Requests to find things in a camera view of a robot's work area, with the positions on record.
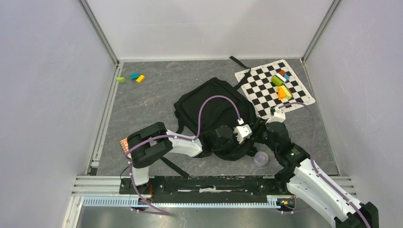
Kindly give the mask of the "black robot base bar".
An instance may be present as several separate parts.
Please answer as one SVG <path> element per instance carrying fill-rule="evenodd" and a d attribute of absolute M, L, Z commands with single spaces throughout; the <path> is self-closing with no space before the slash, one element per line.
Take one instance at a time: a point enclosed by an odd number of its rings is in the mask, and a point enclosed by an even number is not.
<path fill-rule="evenodd" d="M 264 203 L 267 196 L 290 197 L 273 176 L 154 176 L 134 187 L 121 178 L 119 193 L 140 193 L 152 203 Z"/>

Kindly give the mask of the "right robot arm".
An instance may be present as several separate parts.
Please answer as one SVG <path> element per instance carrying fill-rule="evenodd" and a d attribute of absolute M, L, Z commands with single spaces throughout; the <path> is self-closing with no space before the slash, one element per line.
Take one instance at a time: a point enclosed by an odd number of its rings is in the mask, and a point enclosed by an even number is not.
<path fill-rule="evenodd" d="M 277 192 L 301 198 L 333 228 L 379 227 L 378 208 L 362 203 L 323 172 L 311 154 L 291 141 L 284 123 L 258 119 L 252 138 L 268 146 L 282 166 L 274 176 Z"/>

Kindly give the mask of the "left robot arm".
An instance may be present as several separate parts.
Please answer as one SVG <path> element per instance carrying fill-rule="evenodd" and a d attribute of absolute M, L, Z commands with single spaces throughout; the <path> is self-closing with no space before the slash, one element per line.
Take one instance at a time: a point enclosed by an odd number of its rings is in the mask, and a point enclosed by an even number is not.
<path fill-rule="evenodd" d="M 236 159 L 236 152 L 250 142 L 250 126 L 239 120 L 235 128 L 222 125 L 199 136 L 186 136 L 166 129 L 164 123 L 157 122 L 127 137 L 127 158 L 131 160 L 133 177 L 131 187 L 137 193 L 149 189 L 149 167 L 168 153 L 184 154 L 189 157 L 209 156 L 212 153 L 227 160 Z"/>

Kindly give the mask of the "black student backpack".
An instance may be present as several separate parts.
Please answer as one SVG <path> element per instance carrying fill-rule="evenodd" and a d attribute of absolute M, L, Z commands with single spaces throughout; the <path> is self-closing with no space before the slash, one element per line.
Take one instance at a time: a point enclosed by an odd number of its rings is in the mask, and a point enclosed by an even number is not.
<path fill-rule="evenodd" d="M 179 127 L 177 133 L 182 133 L 184 127 L 198 136 L 222 125 L 235 128 L 239 124 L 238 117 L 251 127 L 258 118 L 253 104 L 238 92 L 240 85 L 232 86 L 225 80 L 229 77 L 226 70 L 234 67 L 229 61 L 184 61 L 179 64 L 181 72 L 177 79 L 201 77 L 203 83 L 191 84 L 189 92 L 174 103 Z M 229 162 L 245 157 L 237 156 L 234 160 L 227 160 L 216 153 L 211 155 Z M 196 158 L 204 159 L 211 155 Z"/>

